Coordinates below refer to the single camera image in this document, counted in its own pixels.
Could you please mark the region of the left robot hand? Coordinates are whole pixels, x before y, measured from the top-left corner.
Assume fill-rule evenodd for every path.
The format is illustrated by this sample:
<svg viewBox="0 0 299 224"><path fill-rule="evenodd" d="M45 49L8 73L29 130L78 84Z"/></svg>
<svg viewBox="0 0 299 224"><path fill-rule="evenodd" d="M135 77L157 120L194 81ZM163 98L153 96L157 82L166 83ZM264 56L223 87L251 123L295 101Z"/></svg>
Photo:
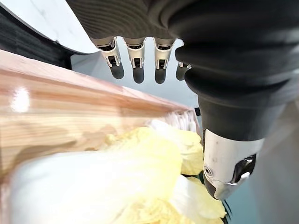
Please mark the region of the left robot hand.
<svg viewBox="0 0 299 224"><path fill-rule="evenodd" d="M228 198L251 175L271 126L299 93L296 0L70 0L88 35L173 37L198 95L204 183Z"/></svg>

